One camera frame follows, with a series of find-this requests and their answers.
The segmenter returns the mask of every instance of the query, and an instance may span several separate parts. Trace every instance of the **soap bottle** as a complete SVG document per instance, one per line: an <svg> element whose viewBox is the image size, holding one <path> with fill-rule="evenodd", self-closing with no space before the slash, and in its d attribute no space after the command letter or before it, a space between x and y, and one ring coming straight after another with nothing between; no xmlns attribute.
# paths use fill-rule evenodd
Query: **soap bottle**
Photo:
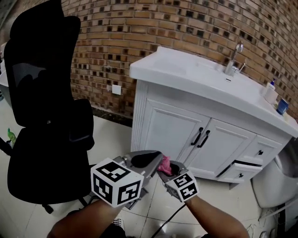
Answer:
<svg viewBox="0 0 298 238"><path fill-rule="evenodd" d="M262 91L262 96L263 97L267 94L268 89L275 91L274 81L275 81L275 79L273 79L271 81L271 83L267 83L266 88L264 88L263 91Z"/></svg>
<svg viewBox="0 0 298 238"><path fill-rule="evenodd" d="M276 102L276 98L278 97L278 93L275 91L274 80L268 85L267 92L264 96L265 100L269 102L271 105L274 105Z"/></svg>

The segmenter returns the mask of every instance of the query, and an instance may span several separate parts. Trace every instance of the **green object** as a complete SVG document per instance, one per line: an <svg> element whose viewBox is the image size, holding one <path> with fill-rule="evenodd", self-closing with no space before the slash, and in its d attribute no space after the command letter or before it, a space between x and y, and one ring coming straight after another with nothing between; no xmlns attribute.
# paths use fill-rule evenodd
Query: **green object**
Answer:
<svg viewBox="0 0 298 238"><path fill-rule="evenodd" d="M15 144L15 141L17 140L17 137L15 136L15 134L13 132L10 131L10 129L7 130L7 135L9 137L9 139L11 140L11 142L13 144Z"/></svg>

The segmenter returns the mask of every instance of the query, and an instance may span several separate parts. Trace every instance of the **white bathroom vanity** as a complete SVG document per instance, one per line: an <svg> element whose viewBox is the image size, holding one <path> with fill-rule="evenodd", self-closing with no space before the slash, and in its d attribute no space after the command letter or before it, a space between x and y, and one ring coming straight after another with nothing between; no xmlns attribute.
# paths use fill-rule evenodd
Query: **white bathroom vanity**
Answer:
<svg viewBox="0 0 298 238"><path fill-rule="evenodd" d="M131 151L159 150L196 177L229 183L260 172L298 137L298 125L260 95L263 86L224 68L164 47L131 64Z"/></svg>

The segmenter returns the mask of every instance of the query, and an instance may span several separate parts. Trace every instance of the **black cabinet handle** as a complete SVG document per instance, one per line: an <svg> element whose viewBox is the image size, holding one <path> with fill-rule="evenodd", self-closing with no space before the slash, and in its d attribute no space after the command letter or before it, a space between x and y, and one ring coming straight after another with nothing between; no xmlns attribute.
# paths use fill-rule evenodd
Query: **black cabinet handle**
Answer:
<svg viewBox="0 0 298 238"><path fill-rule="evenodd" d="M205 139L203 140L203 142L202 142L200 145L197 146L198 148L202 148L202 146L205 144L206 140L208 139L209 133L210 133L209 130L206 131L206 137L205 137Z"/></svg>
<svg viewBox="0 0 298 238"><path fill-rule="evenodd" d="M200 137L201 137L202 131L203 131L203 128L200 127L200 129L199 129L199 132L200 132L200 133L199 133L199 135L197 136L195 142L192 142L191 145L195 145L195 144L198 142L198 140L199 140Z"/></svg>

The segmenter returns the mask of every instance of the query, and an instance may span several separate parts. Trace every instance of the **open drawer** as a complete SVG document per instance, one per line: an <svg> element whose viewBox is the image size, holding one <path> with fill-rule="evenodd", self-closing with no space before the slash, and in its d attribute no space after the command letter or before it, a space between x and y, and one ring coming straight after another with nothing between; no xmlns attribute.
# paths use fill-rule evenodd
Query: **open drawer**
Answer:
<svg viewBox="0 0 298 238"><path fill-rule="evenodd" d="M226 169L219 176L218 181L229 182L229 183L242 183L254 177L257 173L262 170L262 167L243 165L239 163L231 164L230 167Z"/></svg>
<svg viewBox="0 0 298 238"><path fill-rule="evenodd" d="M237 160L257 165L267 165L282 149L282 144L257 135Z"/></svg>

